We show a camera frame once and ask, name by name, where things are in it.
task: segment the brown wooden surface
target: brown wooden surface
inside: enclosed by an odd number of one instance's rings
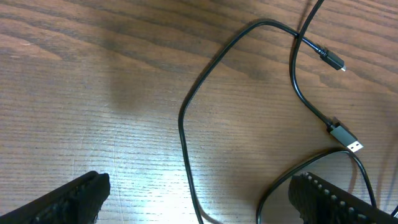
[[[249,21],[297,28],[314,4],[0,0],[0,214],[97,170],[112,185],[98,223],[195,223],[177,129],[182,100]],[[358,156],[380,208],[391,212],[398,204],[398,3],[326,0],[306,36],[340,55],[348,71],[303,45],[301,89],[365,145]],[[291,46],[282,31],[252,31],[187,111],[200,203],[221,223],[254,223],[259,197],[283,170],[338,146],[290,86]],[[368,199],[345,156],[316,166]],[[286,195],[270,201],[270,223],[284,213]]]

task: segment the tabletop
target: tabletop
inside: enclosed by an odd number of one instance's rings
[[[271,18],[300,29],[314,4],[0,0],[0,214],[96,170],[111,179],[98,223],[195,223],[177,127],[183,99],[246,24]],[[303,94],[364,144],[357,155],[379,208],[391,212],[398,204],[398,2],[326,0],[306,37],[340,55],[347,71],[302,45]],[[254,223],[276,177],[339,146],[292,89],[292,43],[281,30],[253,30],[187,111],[193,177],[213,223]],[[313,169],[368,200],[345,156]],[[270,199],[267,209],[277,212],[269,223],[283,216],[286,195]]]

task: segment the black plastic part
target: black plastic part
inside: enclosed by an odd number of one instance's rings
[[[0,217],[7,224],[91,224],[111,190],[108,174],[95,171]]]
[[[336,70],[344,68],[343,59],[339,58],[339,56],[329,50],[326,50],[325,54],[320,54],[320,57],[324,62],[326,62]]]
[[[292,177],[289,200],[308,224],[398,224],[389,214],[310,172]]]

